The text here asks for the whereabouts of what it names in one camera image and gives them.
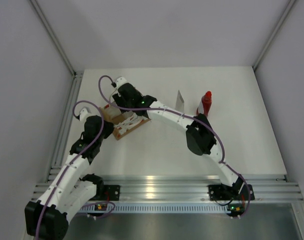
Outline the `burlap watermelon canvas bag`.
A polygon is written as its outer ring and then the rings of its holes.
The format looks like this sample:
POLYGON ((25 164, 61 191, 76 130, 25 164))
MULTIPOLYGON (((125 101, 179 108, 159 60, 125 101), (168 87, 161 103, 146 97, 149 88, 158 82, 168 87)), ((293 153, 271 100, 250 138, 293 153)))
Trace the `burlap watermelon canvas bag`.
POLYGON ((107 104, 104 107, 100 107, 104 119, 107 122, 114 124, 113 135, 116 140, 120 140, 130 132, 134 131, 138 127, 150 121, 150 119, 144 116, 138 116, 132 111, 121 112, 120 109, 107 104))

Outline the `white sachet packet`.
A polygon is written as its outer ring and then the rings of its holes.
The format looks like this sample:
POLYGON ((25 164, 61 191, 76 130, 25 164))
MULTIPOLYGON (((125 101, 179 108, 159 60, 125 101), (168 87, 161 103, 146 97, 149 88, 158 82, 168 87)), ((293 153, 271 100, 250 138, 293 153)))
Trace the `white sachet packet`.
POLYGON ((175 110, 183 113, 184 112, 184 106, 185 106, 184 99, 181 95, 181 92, 178 90, 176 103, 175 103, 175 110))

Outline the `red liquid bottle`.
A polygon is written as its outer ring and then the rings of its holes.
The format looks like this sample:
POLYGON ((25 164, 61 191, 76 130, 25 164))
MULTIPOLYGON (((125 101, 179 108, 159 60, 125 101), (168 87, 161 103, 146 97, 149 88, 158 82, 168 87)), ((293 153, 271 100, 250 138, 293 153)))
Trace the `red liquid bottle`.
POLYGON ((211 105, 212 105, 212 92, 207 91, 200 100, 200 103, 196 109, 196 115, 203 114, 206 117, 208 117, 211 105))

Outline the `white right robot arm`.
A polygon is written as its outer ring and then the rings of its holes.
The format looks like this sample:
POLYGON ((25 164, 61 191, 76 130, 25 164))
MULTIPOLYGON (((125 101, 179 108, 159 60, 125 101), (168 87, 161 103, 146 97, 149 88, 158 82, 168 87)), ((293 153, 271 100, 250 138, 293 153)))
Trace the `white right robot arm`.
POLYGON ((215 200, 233 200, 241 194, 247 199, 253 199, 253 191, 244 178, 224 162, 225 150, 222 142, 212 130, 205 115, 200 113, 197 116, 190 116, 175 111, 152 96, 142 95, 128 82, 114 82, 112 86, 116 90, 112 97, 122 112, 133 111, 138 116, 157 120, 183 132, 188 149, 212 163, 221 181, 218 190, 212 193, 215 200))

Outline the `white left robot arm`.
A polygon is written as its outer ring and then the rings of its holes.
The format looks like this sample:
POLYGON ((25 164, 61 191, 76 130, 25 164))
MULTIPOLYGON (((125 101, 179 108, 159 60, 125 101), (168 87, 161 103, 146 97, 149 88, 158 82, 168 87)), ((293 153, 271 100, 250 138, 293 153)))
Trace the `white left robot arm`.
POLYGON ((59 174, 43 195, 29 201, 24 209, 28 235, 35 239, 61 240, 71 220, 89 200, 105 198, 103 179, 85 172, 99 153, 103 140, 113 131, 113 123, 100 116, 86 118, 84 131, 72 145, 59 174))

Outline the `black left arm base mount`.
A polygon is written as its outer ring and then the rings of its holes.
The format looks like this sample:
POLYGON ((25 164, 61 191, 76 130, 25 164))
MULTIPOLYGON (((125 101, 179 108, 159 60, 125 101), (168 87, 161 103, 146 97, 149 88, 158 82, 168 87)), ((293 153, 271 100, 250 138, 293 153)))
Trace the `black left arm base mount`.
POLYGON ((119 201, 120 189, 120 185, 105 185, 100 199, 103 201, 119 201))

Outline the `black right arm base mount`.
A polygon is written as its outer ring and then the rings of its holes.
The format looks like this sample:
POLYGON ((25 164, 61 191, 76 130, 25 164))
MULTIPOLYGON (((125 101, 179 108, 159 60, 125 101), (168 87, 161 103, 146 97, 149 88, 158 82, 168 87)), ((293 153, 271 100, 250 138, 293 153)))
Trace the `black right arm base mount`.
POLYGON ((224 184, 208 185, 209 197, 211 201, 219 203, 231 203, 233 201, 248 201, 255 200, 254 190, 252 185, 242 184, 242 186, 227 186, 224 184))

